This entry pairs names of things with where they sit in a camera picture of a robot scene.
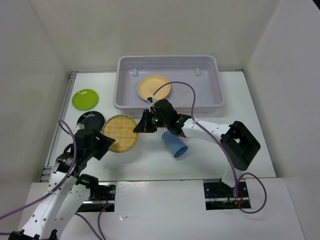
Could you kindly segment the woven bamboo plate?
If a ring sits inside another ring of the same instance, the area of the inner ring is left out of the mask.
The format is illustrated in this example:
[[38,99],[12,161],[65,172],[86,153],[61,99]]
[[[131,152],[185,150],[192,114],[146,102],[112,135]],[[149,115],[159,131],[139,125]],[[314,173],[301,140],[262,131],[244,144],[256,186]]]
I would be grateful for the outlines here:
[[113,153],[129,151],[138,140],[139,134],[133,132],[136,126],[136,121],[127,115],[118,114],[109,118],[101,131],[105,136],[115,140],[109,150]]

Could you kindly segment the purple plastic plate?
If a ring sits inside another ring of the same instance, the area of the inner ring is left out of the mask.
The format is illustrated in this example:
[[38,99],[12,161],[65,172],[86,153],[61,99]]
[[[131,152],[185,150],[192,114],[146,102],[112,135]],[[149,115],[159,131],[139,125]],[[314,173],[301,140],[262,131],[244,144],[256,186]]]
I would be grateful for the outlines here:
[[155,103],[168,103],[169,101],[165,98],[162,99],[156,99],[153,96],[149,96],[146,99],[143,98],[144,101],[146,101],[149,104],[155,104]]

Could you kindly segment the cream yellow plastic plate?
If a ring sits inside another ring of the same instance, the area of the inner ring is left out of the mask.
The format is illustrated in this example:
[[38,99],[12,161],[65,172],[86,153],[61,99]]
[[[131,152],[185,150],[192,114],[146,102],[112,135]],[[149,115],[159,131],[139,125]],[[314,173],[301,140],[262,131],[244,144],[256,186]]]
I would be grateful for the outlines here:
[[[169,80],[161,75],[149,75],[143,78],[137,85],[138,95],[145,101],[147,98],[151,97],[156,90],[158,90],[162,85],[168,83]],[[169,95],[171,91],[171,85],[168,84],[162,87],[155,95],[156,100],[164,99]]]

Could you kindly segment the blue plastic cup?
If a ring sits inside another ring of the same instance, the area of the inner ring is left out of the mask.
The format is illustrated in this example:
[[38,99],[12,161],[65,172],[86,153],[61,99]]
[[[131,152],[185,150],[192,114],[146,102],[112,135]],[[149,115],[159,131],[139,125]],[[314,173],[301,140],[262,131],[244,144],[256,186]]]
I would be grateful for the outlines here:
[[175,159],[184,155],[188,150],[188,146],[178,136],[172,134],[170,131],[165,131],[161,138],[166,148]]

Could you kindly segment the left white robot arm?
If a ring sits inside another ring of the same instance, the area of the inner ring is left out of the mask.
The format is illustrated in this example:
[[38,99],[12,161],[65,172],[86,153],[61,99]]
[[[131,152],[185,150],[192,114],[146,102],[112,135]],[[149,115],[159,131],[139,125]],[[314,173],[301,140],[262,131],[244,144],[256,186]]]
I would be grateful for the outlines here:
[[80,129],[72,143],[56,159],[45,194],[19,231],[9,234],[10,240],[57,240],[84,201],[99,196],[99,180],[83,174],[90,159],[100,160],[115,139],[97,130]]

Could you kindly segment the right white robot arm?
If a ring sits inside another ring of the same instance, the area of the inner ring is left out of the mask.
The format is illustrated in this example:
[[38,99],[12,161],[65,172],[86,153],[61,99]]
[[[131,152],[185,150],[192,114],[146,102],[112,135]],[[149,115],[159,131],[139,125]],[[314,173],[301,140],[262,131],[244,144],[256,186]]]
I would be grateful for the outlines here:
[[199,120],[178,113],[166,99],[145,109],[133,132],[155,133],[158,128],[166,128],[175,136],[212,142],[221,148],[229,163],[219,184],[219,191],[225,197],[238,193],[239,177],[261,149],[258,140],[241,121],[220,124]]

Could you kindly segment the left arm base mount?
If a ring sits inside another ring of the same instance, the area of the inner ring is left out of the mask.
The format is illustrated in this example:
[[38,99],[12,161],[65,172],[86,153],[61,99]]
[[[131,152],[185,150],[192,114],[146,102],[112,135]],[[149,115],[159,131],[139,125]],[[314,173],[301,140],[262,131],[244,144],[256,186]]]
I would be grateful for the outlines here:
[[98,190],[84,201],[77,213],[98,213],[115,211],[116,182],[99,182]]

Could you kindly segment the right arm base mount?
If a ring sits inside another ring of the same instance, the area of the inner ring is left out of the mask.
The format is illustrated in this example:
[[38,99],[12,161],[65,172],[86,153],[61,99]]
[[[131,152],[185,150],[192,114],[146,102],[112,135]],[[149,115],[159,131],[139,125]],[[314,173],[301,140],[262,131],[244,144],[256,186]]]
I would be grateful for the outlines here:
[[203,190],[206,210],[238,209],[239,204],[242,209],[250,209],[251,203],[246,182],[241,181],[238,187],[238,196],[234,197],[233,189],[220,180],[204,180]]

